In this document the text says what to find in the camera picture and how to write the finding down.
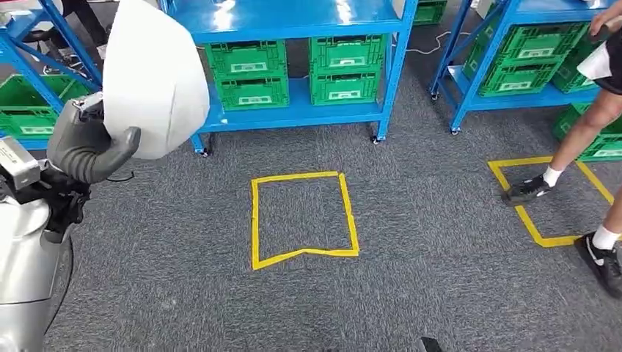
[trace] shelf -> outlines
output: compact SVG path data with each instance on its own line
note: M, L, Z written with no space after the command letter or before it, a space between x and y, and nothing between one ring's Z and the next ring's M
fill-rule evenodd
M462 66L449 66L447 68L452 79L460 89L462 95L467 93L470 80L462 73ZM481 97L477 93L473 96L466 109L468 111L537 108L544 106L559 106L572 103L591 103L599 88L584 90L574 93L563 93L548 83L542 92L520 95L506 95L500 97Z
M47 14L43 10L32 10L28 15L16 15L7 24L10 37L21 41L39 22L44 21Z
M399 32L390 0L174 0L196 43Z
M0 138L6 136L0 131ZM48 148L47 139L18 139L18 142L26 148L26 150L46 150Z
M311 105L307 78L289 79L290 105L285 108L223 111L215 86L210 84L209 90L210 111L199 133L382 120L377 103Z
M615 0L521 0L511 23L589 22Z

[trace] black shorts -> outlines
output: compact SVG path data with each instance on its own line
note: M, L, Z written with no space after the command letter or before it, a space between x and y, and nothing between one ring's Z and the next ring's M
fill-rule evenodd
M611 76L594 80L602 89L622 95L622 29L612 34L605 43L609 54Z

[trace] blue shelving unit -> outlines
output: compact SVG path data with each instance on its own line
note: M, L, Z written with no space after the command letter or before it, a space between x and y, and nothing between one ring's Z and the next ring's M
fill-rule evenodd
M395 42L387 41L384 99L380 102L314 106L311 105L309 81L291 78L288 107L224 111L215 87L210 85L210 111L198 131L377 122L374 141L386 139L417 0L407 0L403 13L396 13L391 0L160 0L160 6L188 29L197 45L396 33ZM196 152L206 151L198 136L191 140Z
M452 134L457 134L460 131L462 120L468 111L589 103L595 98L598 92L597 88L564 94L550 83L544 87L542 92L535 94L484 98L477 93L480 83L510 26L514 24L588 22L594 15L607 9L615 0L504 0L486 16L486 19L471 35L458 44L458 33L464 24L471 2L472 0L462 1L451 29L450 38L429 87L429 92L434 100L438 98L440 90L441 96L447 99L454 108L454 115L450 122ZM501 16L499 26L486 47L484 57L473 79L469 80L462 73L462 67L454 66L452 62L456 55L464 50L482 29L488 26L496 14ZM450 94L448 84L451 82L458 88L459 96L457 99Z
M84 49L76 35L71 31L71 28L58 9L52 4L51 0L39 0L39 2L41 3L41 10L33 10L32 13L28 15L14 16L6 26L0 26L0 64L12 65L15 70L32 84L45 101L47 101L56 112L60 113L63 107L62 101L54 94L44 80L41 79L39 73L30 65L25 55L36 56L41 62L58 68L64 74L81 82L94 92L101 90L101 73L88 55L86 49ZM42 21L50 21L54 24L54 27L62 34L67 44L69 44L84 64L88 78L83 77L22 43L22 39L30 30ZM44 139L24 139L19 142L29 150L45 149L48 143L48 141Z

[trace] floor marking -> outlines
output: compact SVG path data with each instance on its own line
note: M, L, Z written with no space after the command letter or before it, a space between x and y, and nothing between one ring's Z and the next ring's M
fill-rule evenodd
M343 201L345 217L348 222L348 231L350 234L350 249L317 249L317 248L301 248L296 251L277 254L272 257L261 260L259 258L259 184L267 182L279 182L288 180L303 180L307 178L319 177L337 177L339 179L339 188ZM265 268L266 266L282 262L283 260L295 257L299 254L320 254L332 257L357 257L359 255L359 239L356 235L356 225L354 216L352 215L352 207L350 196L348 195L348 187L345 183L345 175L336 171L325 172L307 172L302 174L275 175L267 177L259 177L251 180L252 192L252 231L251 231L251 264L253 270Z
M503 191L507 191L510 189L510 183L505 178L503 172L501 171L502 167L508 166L524 166L524 165L532 165L532 164L547 164L550 163L553 157L551 156L538 156L535 158L521 158L521 159L505 159L505 160L494 160L489 161L488 165L490 170L494 174L494 176L498 179ZM582 163L581 161L577 161L577 166L583 172L583 174L589 179L589 181L599 190L602 196L610 203L613 204L613 195L607 190L607 188L602 184L602 182L597 178L597 176L588 168L587 165ZM579 236L576 235L567 235L567 236L558 236L552 238L543 238L538 229L535 228L533 221L527 214L524 206L517 205L514 207L516 213L519 215L521 221L527 228L527 231L533 238L533 240L542 247L550 248L556 246L569 246L571 245L575 239Z

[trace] black sneaker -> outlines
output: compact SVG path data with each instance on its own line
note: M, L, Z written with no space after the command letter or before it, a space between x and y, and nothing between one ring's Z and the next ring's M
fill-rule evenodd
M531 180L512 185L503 195L503 201L511 206L521 205L549 193L552 189L548 183L544 182L544 177L540 175Z
M604 289L615 298L622 298L622 271L615 249L607 251L592 244L594 232L581 236L574 241L581 258L596 275Z

